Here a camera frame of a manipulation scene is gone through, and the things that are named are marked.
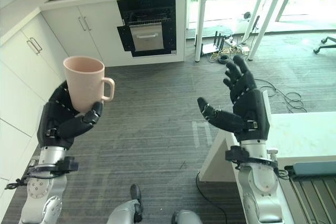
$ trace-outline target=black oven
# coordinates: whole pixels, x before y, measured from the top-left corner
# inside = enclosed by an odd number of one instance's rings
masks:
[[[133,57],[176,53],[175,0],[119,0],[125,51]]]

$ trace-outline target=table leg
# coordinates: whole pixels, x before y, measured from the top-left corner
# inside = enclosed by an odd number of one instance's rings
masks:
[[[198,24],[197,24],[197,41],[196,41],[196,55],[195,55],[196,62],[199,62],[200,60],[199,58],[201,57],[204,12],[205,12],[205,1],[198,0]]]
[[[246,28],[246,31],[245,31],[245,34],[244,34],[244,37],[243,37],[243,41],[247,40],[248,36],[250,35],[250,33],[252,31],[252,27],[253,27],[253,24],[254,24],[254,20],[256,19],[256,15],[257,15],[257,11],[258,11],[259,6],[260,6],[260,2],[261,2],[261,0],[257,0],[256,5],[254,6],[254,10],[253,10],[253,13],[251,15],[250,22],[249,22],[249,24]]]
[[[255,44],[253,45],[253,47],[251,49],[250,55],[248,56],[248,60],[253,60],[253,57],[256,54],[258,46],[259,46],[259,44],[261,42],[261,39],[263,38],[263,36],[265,34],[265,31],[266,31],[266,28],[268,26],[268,23],[269,23],[269,21],[270,21],[270,19],[272,17],[272,14],[274,12],[274,9],[275,9],[276,5],[277,5],[277,2],[278,2],[278,0],[272,0],[271,6],[270,6],[270,8],[268,10],[268,13],[266,15],[265,21],[264,21],[264,23],[263,23],[263,25],[262,25],[262,27],[261,27],[261,29],[259,31],[259,34],[258,34],[257,39],[256,39],[256,42],[255,42]]]
[[[200,3],[201,3],[201,0],[197,0],[197,2],[198,2],[197,18],[199,18],[199,11],[200,11]],[[197,43],[197,31],[198,31],[198,25],[199,25],[199,22],[198,22],[198,20],[197,20],[196,31],[195,31],[194,46],[196,46],[196,43]]]

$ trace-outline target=desk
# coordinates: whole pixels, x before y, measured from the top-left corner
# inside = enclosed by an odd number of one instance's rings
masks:
[[[266,146],[279,150],[280,169],[296,162],[334,161],[336,160],[335,122],[336,112],[273,114]],[[200,181],[238,181],[238,171],[234,169],[236,164],[225,160],[225,151],[232,145],[238,145],[234,135],[219,130],[200,171]],[[237,186],[242,199],[241,186],[239,183]],[[294,223],[280,185],[277,195],[282,205],[285,223]]]
[[[197,30],[196,30],[196,35],[197,36],[195,36],[195,44],[196,44],[195,61],[196,62],[199,62],[199,60],[200,60],[199,58],[200,58],[200,55],[201,55],[202,31],[203,31],[203,21],[204,21],[204,11],[205,11],[205,2],[206,1],[207,0],[198,0],[198,21],[197,21]],[[255,18],[256,18],[256,14],[257,14],[260,2],[261,2],[261,0],[257,0],[257,3],[255,5],[254,10],[253,10],[252,15],[251,15],[249,25],[246,28],[243,40],[247,39],[249,34],[252,31],[252,27],[253,27],[253,24],[254,24],[254,21],[255,21]],[[278,0],[272,0],[271,6],[268,10],[265,21],[264,21],[264,23],[263,23],[263,25],[262,25],[262,27],[259,31],[259,34],[257,36],[256,42],[255,42],[254,46],[252,48],[250,48],[250,55],[248,57],[249,60],[253,59],[254,54],[257,51],[257,48],[260,44],[260,41],[261,41],[262,37],[265,34],[267,25],[268,25],[268,23],[271,19],[271,16],[272,16],[273,11],[274,11],[274,9],[277,5],[277,2],[278,2]]]

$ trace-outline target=ceramic mug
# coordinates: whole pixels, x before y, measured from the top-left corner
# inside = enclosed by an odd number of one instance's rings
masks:
[[[104,76],[105,66],[86,56],[72,56],[63,61],[72,106],[79,112],[91,110],[97,101],[109,102],[114,96],[114,81]],[[110,86],[110,95],[104,95],[104,83]]]

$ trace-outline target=robotic arm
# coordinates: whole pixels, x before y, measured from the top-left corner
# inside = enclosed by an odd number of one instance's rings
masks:
[[[215,127],[233,132],[239,146],[231,146],[225,159],[237,164],[243,205],[250,224],[284,223],[276,191],[281,177],[276,150],[266,150],[270,108],[267,93],[257,89],[244,60],[235,56],[226,66],[223,80],[230,89],[233,113],[210,106],[198,98],[204,118]]]
[[[38,160],[34,160],[17,183],[27,186],[27,200],[19,223],[56,223],[62,208],[66,188],[66,173],[78,170],[74,157],[66,156],[74,137],[81,135],[98,122],[103,104],[96,102],[85,115],[79,115],[71,104],[67,83],[62,83],[45,104],[37,132]]]

